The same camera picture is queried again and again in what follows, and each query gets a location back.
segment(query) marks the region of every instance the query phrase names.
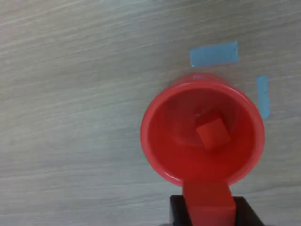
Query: gray tabletop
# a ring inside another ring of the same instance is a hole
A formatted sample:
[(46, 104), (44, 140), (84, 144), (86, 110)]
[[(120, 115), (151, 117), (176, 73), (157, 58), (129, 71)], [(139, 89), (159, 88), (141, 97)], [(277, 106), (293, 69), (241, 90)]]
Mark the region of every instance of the gray tabletop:
[[(192, 71), (220, 75), (271, 117), (231, 187), (267, 225), (301, 223), (301, 1), (0, 0), (0, 225), (158, 226), (181, 189), (147, 163), (149, 102)], [(239, 62), (192, 69), (191, 48), (238, 41)]]

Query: cup rim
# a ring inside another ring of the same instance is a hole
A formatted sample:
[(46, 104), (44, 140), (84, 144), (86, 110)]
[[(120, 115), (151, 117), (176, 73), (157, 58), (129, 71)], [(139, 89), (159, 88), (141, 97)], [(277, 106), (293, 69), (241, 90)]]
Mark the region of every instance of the cup rim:
[(254, 151), (252, 152), (248, 162), (240, 170), (225, 179), (229, 185), (233, 184), (245, 177), (259, 161), (264, 148), (265, 132), (262, 118), (255, 104), (242, 91), (229, 84), (224, 84), (222, 82), (213, 80), (184, 81), (171, 85), (158, 94), (148, 106), (141, 123), (140, 140), (144, 155), (146, 156), (149, 164), (161, 177), (173, 184), (182, 186), (183, 181), (180, 178), (174, 177), (172, 172), (168, 172), (164, 166), (156, 160), (154, 154), (152, 153), (150, 141), (148, 139), (149, 127), (152, 117), (155, 115), (156, 111), (168, 99), (178, 95), (179, 93), (194, 89), (211, 89), (228, 95), (236, 100), (242, 106), (242, 108), (246, 110), (253, 122), (255, 133)]

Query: red mug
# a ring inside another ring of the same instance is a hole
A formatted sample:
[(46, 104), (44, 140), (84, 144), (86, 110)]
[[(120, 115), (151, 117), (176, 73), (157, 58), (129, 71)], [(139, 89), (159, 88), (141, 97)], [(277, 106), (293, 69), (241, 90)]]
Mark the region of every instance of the red mug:
[[(218, 115), (218, 126), (210, 121), (214, 115)], [(198, 121), (204, 118), (209, 120), (199, 127)], [(219, 139), (224, 130), (229, 140), (208, 148), (204, 137)], [(239, 181), (258, 162), (264, 141), (263, 121), (254, 103), (211, 73), (177, 79), (151, 102), (141, 125), (147, 160), (159, 175), (178, 186), (195, 179), (228, 185)]]

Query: blue tape strip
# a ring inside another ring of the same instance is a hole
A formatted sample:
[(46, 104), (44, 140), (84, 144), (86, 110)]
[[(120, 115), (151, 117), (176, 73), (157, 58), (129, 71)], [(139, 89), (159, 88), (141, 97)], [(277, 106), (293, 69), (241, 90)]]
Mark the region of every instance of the blue tape strip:
[(256, 84), (259, 112), (263, 119), (267, 119), (270, 115), (269, 83), (267, 75), (257, 77)]
[(227, 64), (237, 61), (237, 41), (226, 44), (202, 46), (190, 51), (190, 63), (192, 67)]

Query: black object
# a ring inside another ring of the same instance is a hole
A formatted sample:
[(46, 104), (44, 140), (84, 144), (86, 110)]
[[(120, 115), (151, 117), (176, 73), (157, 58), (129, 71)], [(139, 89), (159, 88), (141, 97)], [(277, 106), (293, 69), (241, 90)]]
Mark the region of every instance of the black object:
[[(265, 226), (244, 197), (233, 198), (236, 204), (235, 226)], [(183, 195), (170, 197), (170, 224), (173, 226), (193, 226)]]
[(264, 226), (244, 197), (233, 197), (236, 204), (235, 226)]
[(192, 226), (183, 195), (170, 197), (170, 221), (173, 226)]

